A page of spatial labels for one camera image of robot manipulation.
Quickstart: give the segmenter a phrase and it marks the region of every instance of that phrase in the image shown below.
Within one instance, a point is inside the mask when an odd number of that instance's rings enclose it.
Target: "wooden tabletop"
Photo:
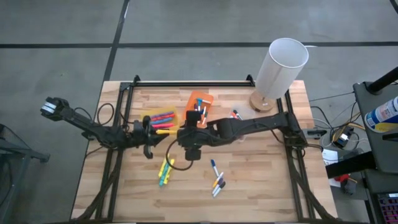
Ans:
[[[120,82],[105,82],[99,106],[112,103],[116,106]],[[134,88],[129,120],[139,119],[145,110],[174,105],[179,116],[192,90],[214,96],[208,120],[225,118],[234,105],[249,106],[251,87],[143,87]],[[290,87],[294,113],[302,129],[314,123],[303,81],[294,81]],[[268,116],[277,113],[274,108]],[[99,115],[106,121],[111,109],[104,107]],[[284,146],[271,132],[248,135],[242,143],[201,148],[200,161],[195,161],[187,171],[172,170],[169,183],[159,187],[157,176],[165,157],[167,146],[175,139],[168,137],[152,148],[153,159],[146,159],[139,149],[126,149],[119,181],[114,222],[288,222],[297,221],[290,175]],[[96,149],[91,142],[88,152]],[[305,166],[310,188],[328,210],[336,217],[336,208],[328,183],[325,165],[319,149],[306,148]],[[177,167],[185,167],[184,150],[174,145],[170,157],[176,158]],[[106,158],[102,149],[87,157],[72,212],[78,217],[98,193]],[[225,188],[213,198],[211,185],[216,176],[210,159],[214,159],[219,172],[224,172]],[[108,211],[105,200],[104,215]]]

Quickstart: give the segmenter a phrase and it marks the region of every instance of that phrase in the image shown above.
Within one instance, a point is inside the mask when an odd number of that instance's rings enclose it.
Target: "spray can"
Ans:
[[[398,128],[398,96],[367,113],[365,124],[377,133]]]

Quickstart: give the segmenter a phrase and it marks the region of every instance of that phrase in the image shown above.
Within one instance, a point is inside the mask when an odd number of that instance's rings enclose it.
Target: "concrete floor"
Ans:
[[[111,43],[123,0],[0,1],[0,44]],[[388,0],[131,0],[121,42],[397,41]],[[267,48],[119,49],[111,80],[242,80],[256,77]],[[66,123],[40,116],[47,96],[95,112],[110,49],[0,49],[0,123],[51,154],[31,163],[13,223],[68,220],[87,141]],[[310,99],[352,91],[397,66],[398,47],[309,48],[298,79]],[[329,119],[353,95],[314,101]],[[333,124],[349,117],[349,110]],[[322,118],[318,111],[314,117]],[[338,214],[366,221],[364,205],[335,195]]]

